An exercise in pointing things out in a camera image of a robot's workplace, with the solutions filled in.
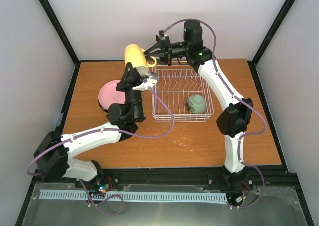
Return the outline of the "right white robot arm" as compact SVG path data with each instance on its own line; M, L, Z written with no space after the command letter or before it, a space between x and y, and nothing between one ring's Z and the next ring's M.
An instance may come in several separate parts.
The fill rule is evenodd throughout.
M172 43L167 32L170 25L156 36L156 43L144 52L147 59L155 57L158 63L171 65L173 59L186 58L189 66L203 78L213 90L223 112L216 124L224 135L226 158L223 166L223 181L231 188L244 179L243 138L250 123L253 102L244 98L226 78L215 56L215 48L204 46L205 24L197 19L183 19L183 41Z

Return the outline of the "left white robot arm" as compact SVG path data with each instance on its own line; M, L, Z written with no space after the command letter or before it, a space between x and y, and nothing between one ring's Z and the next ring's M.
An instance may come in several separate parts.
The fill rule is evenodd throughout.
M37 175L44 182L74 178L95 188L101 186L104 173L98 162L78 160L76 156L135 135L138 130L136 124L145 120L141 92L156 82L157 77L146 66L135 67L127 63L122 77L105 83L97 95L108 122L73 134L49 132L33 154L39 170Z

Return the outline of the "teal ceramic bowl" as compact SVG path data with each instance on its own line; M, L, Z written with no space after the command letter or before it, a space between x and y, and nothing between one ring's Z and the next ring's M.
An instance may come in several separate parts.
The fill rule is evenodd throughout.
M206 99L200 94L193 94L187 98L185 106L193 114L202 114L207 108Z

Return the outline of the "yellow mug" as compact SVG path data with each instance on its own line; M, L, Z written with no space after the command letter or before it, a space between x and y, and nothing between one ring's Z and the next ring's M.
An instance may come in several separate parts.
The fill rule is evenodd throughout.
M127 45L124 49L124 62L131 62L134 69L148 72L149 68L154 67L157 61L152 64L148 63L144 56L144 49L136 44Z

